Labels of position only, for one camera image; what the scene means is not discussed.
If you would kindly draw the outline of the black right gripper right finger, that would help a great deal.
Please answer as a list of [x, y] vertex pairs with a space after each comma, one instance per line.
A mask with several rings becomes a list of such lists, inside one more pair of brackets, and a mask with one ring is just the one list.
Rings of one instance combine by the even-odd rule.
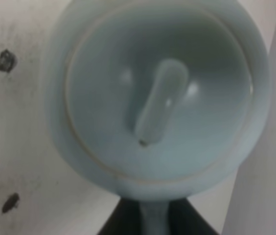
[[219, 235], [187, 198], [164, 202], [169, 235]]

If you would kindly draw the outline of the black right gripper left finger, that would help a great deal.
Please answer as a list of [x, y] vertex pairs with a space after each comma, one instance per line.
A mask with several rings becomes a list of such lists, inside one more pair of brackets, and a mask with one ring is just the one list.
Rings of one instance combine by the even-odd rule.
[[141, 202], [121, 198], [98, 235], [143, 235]]

